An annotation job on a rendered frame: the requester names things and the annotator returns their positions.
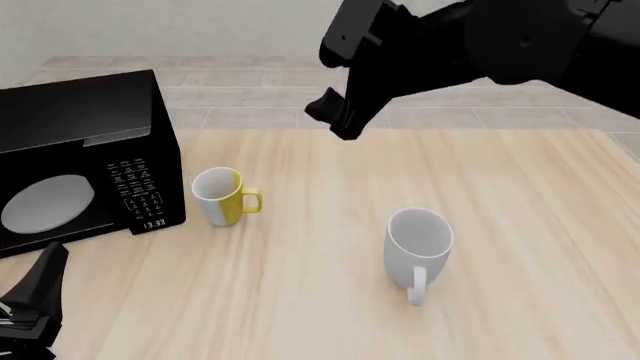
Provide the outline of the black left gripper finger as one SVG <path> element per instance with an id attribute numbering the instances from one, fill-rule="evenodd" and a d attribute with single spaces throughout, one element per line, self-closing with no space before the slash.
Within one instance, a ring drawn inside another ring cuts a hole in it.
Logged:
<path id="1" fill-rule="evenodd" d="M 31 269 L 10 290 L 10 308 L 62 320 L 62 281 L 69 251 L 59 242 L 50 243 Z"/>

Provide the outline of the yellow and white mug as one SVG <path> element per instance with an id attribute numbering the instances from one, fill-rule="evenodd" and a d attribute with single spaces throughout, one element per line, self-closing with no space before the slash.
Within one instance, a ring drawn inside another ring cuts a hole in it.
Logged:
<path id="1" fill-rule="evenodd" d="M 231 227 L 243 215 L 258 213 L 263 206 L 258 188 L 244 186 L 241 174 L 231 167 L 213 167 L 192 182 L 191 192 L 208 221 L 217 227 Z"/>

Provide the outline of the grey round turntable plate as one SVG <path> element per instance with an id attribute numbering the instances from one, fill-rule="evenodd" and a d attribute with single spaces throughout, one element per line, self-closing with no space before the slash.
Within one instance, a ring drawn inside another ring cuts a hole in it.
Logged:
<path id="1" fill-rule="evenodd" d="M 84 176 L 54 176 L 19 191 L 0 212 L 0 223 L 17 234 L 53 230 L 84 212 L 95 191 Z"/>

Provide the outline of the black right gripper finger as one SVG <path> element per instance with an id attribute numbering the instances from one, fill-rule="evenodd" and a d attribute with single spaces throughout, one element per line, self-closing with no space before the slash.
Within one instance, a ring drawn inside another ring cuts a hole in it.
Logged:
<path id="1" fill-rule="evenodd" d="M 398 95 L 394 68 L 350 68 L 338 118 L 330 130 L 341 140 L 356 140 L 369 122 Z"/>
<path id="2" fill-rule="evenodd" d="M 328 87 L 320 98 L 306 105 L 304 112 L 318 122 L 334 125 L 341 119 L 344 105 L 345 98 Z"/>

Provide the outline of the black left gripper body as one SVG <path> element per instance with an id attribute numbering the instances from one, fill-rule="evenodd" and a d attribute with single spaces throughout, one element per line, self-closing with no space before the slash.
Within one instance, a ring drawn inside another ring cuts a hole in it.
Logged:
<path id="1" fill-rule="evenodd" d="M 50 350 L 62 326 L 60 300 L 21 303 L 0 298 L 0 360 L 55 360 Z"/>

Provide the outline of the black microwave oven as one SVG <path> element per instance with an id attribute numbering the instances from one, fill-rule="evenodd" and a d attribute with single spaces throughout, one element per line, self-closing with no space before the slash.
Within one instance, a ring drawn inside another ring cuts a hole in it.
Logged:
<path id="1" fill-rule="evenodd" d="M 43 233 L 0 223 L 0 259 L 184 223 L 181 151 L 153 71 L 0 90 L 0 212 L 29 185 L 68 174 L 94 189 L 88 208 Z"/>

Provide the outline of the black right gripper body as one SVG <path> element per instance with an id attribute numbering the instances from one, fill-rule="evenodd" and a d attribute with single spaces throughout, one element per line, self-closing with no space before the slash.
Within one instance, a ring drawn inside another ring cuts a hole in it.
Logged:
<path id="1" fill-rule="evenodd" d="M 470 83 L 473 65 L 465 46 L 473 0 L 459 0 L 423 16 L 399 5 L 383 26 L 374 74 L 381 93 L 399 98 Z"/>

